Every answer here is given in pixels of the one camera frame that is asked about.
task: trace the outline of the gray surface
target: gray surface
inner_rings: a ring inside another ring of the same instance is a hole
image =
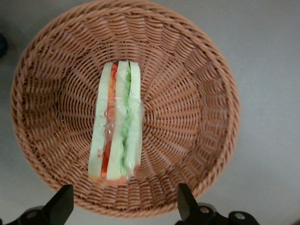
[[[9,222],[53,195],[15,141],[9,109],[13,71],[22,50],[52,18],[83,1],[0,0],[0,32],[10,51],[0,59],[0,217]],[[227,215],[253,214],[261,224],[299,220],[300,1],[157,0],[201,27],[228,60],[242,102],[236,153],[201,202]],[[174,224],[179,214],[116,220],[75,208],[67,225]]]

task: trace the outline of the basket weave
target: basket weave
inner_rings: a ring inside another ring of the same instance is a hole
[[[87,177],[98,83],[106,62],[132,60],[145,107],[141,168],[124,186]],[[231,158],[240,104],[212,41],[181,15],[143,0],[75,7],[45,26],[22,55],[11,92],[19,145],[52,189],[73,184],[75,204],[145,218],[177,207],[177,184],[199,197]]]

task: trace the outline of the basket rim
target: basket rim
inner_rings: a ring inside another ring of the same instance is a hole
[[[105,1],[108,2],[108,4],[112,5],[121,5],[125,3],[134,3],[134,7],[140,7],[143,8],[144,6],[148,7],[147,10],[155,10],[157,15],[164,16],[169,18],[172,21],[178,22],[178,28],[182,29],[184,31],[188,30],[189,37],[195,45],[198,45],[203,42],[203,40],[206,41],[207,48],[210,50],[208,51],[208,54],[215,53],[219,56],[218,60],[214,60],[214,57],[210,57],[214,63],[217,63],[221,65],[221,68],[225,71],[226,76],[223,76],[222,79],[224,80],[224,86],[225,86],[225,93],[227,95],[227,102],[228,102],[228,108],[234,107],[236,109],[235,113],[230,111],[228,113],[228,129],[227,134],[225,136],[225,142],[224,142],[224,150],[220,154],[220,157],[217,159],[217,162],[213,166],[212,170],[208,173],[208,175],[203,179],[197,188],[192,190],[192,193],[195,198],[200,197],[202,194],[204,194],[217,180],[217,178],[221,175],[221,172],[225,169],[225,167],[230,162],[232,155],[234,153],[237,137],[238,137],[238,130],[240,126],[240,99],[238,95],[238,90],[236,86],[235,79],[232,76],[232,71],[229,68],[229,65],[226,61],[226,59],[223,57],[222,53],[219,51],[219,49],[216,47],[216,45],[212,42],[211,38],[203,32],[198,26],[196,26],[193,22],[191,22],[186,17],[182,16],[181,14],[161,5],[158,3],[154,3],[148,0],[115,0],[115,1]],[[34,51],[34,49],[38,46],[38,43],[43,39],[46,38],[47,35],[51,30],[53,30],[56,26],[61,25],[64,20],[69,20],[72,18],[76,18],[79,16],[82,16],[86,11],[92,10],[94,7],[97,7],[100,3],[103,3],[103,1],[96,0],[88,3],[81,4],[79,6],[73,7],[69,9],[68,11],[60,14],[56,18],[52,19],[46,26],[44,26],[36,35],[35,37],[30,41],[30,43],[27,45],[25,50],[23,51],[19,63],[17,65],[17,68],[15,70],[14,78],[13,78],[13,84],[11,88],[11,112],[12,117],[17,118],[17,114],[22,113],[22,106],[20,105],[20,102],[22,101],[16,101],[15,99],[22,99],[23,95],[23,89],[22,84],[24,82],[24,78],[20,76],[21,71],[24,71],[24,68],[26,65],[29,65],[30,62],[33,60],[31,53]],[[31,152],[25,152],[23,149],[24,140],[20,138],[20,134],[22,133],[22,130],[24,128],[23,123],[21,120],[13,120],[14,125],[14,133],[16,136],[16,139],[18,141],[18,144],[20,146],[21,151],[23,152],[24,156],[26,157],[28,163],[33,168],[33,170],[39,175],[39,177],[54,191],[57,191],[62,184],[55,180],[46,180],[43,176],[44,173],[48,173],[48,171],[41,165],[39,168],[37,168],[35,163],[38,161],[35,161],[32,159],[33,154]],[[75,199],[75,203],[77,206],[87,210],[92,211],[95,213],[99,213],[99,210],[94,209],[93,207],[89,207],[88,205],[91,205],[90,202],[78,202]],[[136,212],[123,212],[123,211],[113,211],[113,210],[107,210],[105,207],[99,206],[99,208],[102,208],[103,210],[106,210],[106,215],[111,217],[117,217],[117,218],[150,218],[155,217],[158,215],[166,214],[170,211],[177,209],[177,201],[173,201],[169,204],[166,204],[160,208],[150,209],[150,210],[140,210]]]

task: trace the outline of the black clamp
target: black clamp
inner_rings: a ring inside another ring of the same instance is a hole
[[[259,225],[249,213],[234,211],[226,218],[212,205],[197,203],[186,184],[178,185],[177,201],[182,221],[176,225]]]

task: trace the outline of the plastic wrap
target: plastic wrap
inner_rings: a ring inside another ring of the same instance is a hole
[[[123,184],[141,163],[144,108],[140,70],[137,63],[130,65],[107,63],[99,83],[89,177],[107,184]]]

